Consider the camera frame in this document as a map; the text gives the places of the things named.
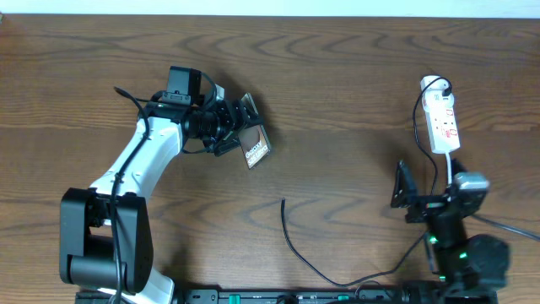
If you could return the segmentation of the Samsung Galaxy smartphone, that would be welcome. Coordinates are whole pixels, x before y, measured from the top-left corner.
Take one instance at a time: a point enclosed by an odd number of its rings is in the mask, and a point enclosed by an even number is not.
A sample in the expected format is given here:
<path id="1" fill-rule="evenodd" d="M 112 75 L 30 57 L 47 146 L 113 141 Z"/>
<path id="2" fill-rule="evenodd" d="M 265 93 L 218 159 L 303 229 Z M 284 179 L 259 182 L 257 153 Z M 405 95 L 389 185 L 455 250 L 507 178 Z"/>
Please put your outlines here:
<path id="1" fill-rule="evenodd" d="M 250 93 L 245 93 L 243 97 L 251 97 L 253 99 Z M 242 154 L 249 170 L 260 164 L 271 152 L 272 147 L 264 123 L 255 127 L 245 127 L 239 133 L 239 140 Z"/>

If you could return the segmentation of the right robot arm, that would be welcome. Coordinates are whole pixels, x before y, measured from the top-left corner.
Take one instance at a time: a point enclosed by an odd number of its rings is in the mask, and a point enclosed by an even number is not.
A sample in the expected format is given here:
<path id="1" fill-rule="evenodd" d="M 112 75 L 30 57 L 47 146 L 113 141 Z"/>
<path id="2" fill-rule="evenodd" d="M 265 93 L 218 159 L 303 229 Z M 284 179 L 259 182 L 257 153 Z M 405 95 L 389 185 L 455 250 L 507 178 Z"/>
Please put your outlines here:
<path id="1" fill-rule="evenodd" d="M 401 303 L 496 303 L 506 286 L 510 246 L 498 237 L 468 236 L 463 220 L 474 215 L 489 191 L 479 172 L 466 171 L 451 161 L 452 182 L 442 194 L 420 195 L 413 175 L 397 162 L 391 206 L 405 208 L 405 221 L 424 223 L 437 266 L 437 281 L 409 281 L 400 292 Z"/>

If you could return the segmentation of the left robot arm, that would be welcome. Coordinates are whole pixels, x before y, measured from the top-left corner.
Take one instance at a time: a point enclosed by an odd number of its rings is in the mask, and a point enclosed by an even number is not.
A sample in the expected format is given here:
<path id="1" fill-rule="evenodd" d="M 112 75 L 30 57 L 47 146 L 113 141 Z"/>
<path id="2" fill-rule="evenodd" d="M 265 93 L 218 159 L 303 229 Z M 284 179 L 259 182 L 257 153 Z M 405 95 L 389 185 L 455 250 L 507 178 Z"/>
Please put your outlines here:
<path id="1" fill-rule="evenodd" d="M 228 100 L 194 68 L 170 67 L 166 89 L 148 100 L 115 91 L 137 107 L 136 130 L 106 173 L 62 196 L 59 276 L 96 290 L 108 303 L 173 303 L 175 281 L 154 267 L 148 202 L 155 186 L 169 163 L 186 153 L 188 140 L 221 156 L 264 121 L 251 94 Z"/>

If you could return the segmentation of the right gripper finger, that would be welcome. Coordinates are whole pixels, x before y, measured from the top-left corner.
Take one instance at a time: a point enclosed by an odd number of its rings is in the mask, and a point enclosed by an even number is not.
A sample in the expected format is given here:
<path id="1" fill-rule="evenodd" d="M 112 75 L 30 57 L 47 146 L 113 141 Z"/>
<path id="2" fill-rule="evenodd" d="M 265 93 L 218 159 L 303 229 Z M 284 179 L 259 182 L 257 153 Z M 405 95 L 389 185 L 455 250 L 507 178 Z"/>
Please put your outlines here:
<path id="1" fill-rule="evenodd" d="M 451 174 L 455 176 L 458 173 L 467 172 L 465 166 L 457 159 L 451 160 Z"/>
<path id="2" fill-rule="evenodd" d="M 397 162 L 395 185 L 391 196 L 392 208 L 408 208 L 415 204 L 418 189 L 413 174 L 403 160 Z"/>

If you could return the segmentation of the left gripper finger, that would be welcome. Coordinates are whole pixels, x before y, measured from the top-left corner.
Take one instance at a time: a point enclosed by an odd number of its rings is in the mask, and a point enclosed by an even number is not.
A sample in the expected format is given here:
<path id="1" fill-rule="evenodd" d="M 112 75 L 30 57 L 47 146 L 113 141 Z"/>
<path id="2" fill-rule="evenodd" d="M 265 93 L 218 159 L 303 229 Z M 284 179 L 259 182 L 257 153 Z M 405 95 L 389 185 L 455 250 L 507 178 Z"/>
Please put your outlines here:
<path id="1" fill-rule="evenodd" d="M 237 113 L 240 115 L 240 123 L 243 127 L 255 127 L 264 123 L 251 97 L 237 99 L 234 104 Z"/>
<path id="2" fill-rule="evenodd" d="M 220 157 L 221 155 L 224 155 L 228 152 L 230 152 L 233 149 L 236 149 L 240 147 L 240 140 L 238 137 L 232 137 L 229 136 L 227 139 L 220 139 L 214 146 L 213 146 L 213 154 L 216 157 Z"/>

